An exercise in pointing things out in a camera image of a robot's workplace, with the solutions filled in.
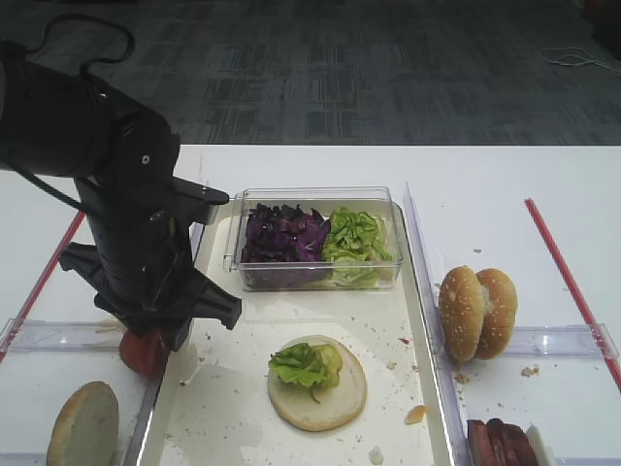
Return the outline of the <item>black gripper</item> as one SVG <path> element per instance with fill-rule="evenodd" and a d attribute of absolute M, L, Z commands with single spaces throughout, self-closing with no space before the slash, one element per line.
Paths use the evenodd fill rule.
<path fill-rule="evenodd" d="M 189 227 L 202 216 L 164 218 L 129 228 L 89 218 L 95 244 L 71 243 L 59 262 L 96 291 L 94 304 L 136 335 L 162 333 L 169 351 L 179 351 L 195 318 L 218 320 L 232 330 L 242 315 L 242 299 L 198 273 Z M 191 292 L 200 285 L 196 300 Z"/>

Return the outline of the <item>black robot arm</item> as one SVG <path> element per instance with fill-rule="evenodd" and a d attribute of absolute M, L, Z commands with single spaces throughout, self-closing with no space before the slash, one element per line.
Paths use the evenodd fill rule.
<path fill-rule="evenodd" d="M 68 76 L 1 44 L 1 166 L 35 185 L 70 178 L 91 245 L 60 254 L 95 290 L 95 305 L 134 335 L 156 329 L 168 350 L 195 318 L 233 328 L 242 302 L 194 265 L 189 228 L 209 224 L 228 195 L 177 178 L 180 139 L 166 119 L 107 83 Z"/>

